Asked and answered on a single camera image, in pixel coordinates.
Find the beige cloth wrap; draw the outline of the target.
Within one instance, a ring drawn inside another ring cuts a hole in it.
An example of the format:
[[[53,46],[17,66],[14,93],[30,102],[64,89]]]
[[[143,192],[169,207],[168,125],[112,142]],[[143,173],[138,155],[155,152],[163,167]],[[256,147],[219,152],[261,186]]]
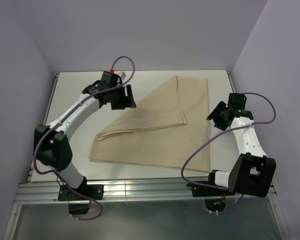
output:
[[[210,171],[207,78],[173,76],[98,133],[92,162]]]

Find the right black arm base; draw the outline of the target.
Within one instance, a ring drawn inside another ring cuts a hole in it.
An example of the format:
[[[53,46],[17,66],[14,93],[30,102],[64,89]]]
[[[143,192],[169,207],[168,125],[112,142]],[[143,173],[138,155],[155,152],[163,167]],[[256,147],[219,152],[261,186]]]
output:
[[[187,187],[191,188],[191,193],[194,198],[199,197],[226,197],[226,196],[234,196],[234,192],[230,192],[228,190],[221,190],[212,187],[201,186],[193,183],[187,183]]]

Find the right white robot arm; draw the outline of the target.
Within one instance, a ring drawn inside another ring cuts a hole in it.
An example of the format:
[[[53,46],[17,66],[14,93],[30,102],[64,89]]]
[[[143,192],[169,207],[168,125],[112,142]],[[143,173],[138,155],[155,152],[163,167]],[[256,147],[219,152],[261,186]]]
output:
[[[223,189],[229,192],[264,198],[268,194],[276,170],[276,161],[267,156],[258,140],[251,111],[246,110],[244,93],[230,93],[227,103],[221,101],[206,118],[222,132],[233,132],[239,156],[232,170],[213,170],[206,183],[212,195]]]

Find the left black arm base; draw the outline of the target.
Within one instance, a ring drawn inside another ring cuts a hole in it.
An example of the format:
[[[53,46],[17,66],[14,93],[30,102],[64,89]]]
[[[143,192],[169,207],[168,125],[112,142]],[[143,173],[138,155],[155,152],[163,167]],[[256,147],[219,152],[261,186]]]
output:
[[[59,202],[68,202],[68,212],[72,217],[81,218],[81,215],[86,215],[91,210],[92,205],[98,206],[101,216],[104,211],[103,206],[99,203],[103,199],[104,185],[103,184],[88,184],[83,188],[69,188],[66,185],[59,187],[57,200]]]

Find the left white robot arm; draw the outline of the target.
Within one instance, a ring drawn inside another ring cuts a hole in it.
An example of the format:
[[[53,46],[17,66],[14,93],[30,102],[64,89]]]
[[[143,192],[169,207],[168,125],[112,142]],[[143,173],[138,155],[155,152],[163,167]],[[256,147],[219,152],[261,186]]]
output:
[[[98,111],[110,104],[112,110],[136,108],[132,87],[124,72],[104,71],[99,80],[85,87],[76,102],[59,118],[34,130],[33,167],[37,161],[49,167],[67,187],[69,194],[81,200],[89,194],[87,179],[72,163],[70,139],[76,130]]]

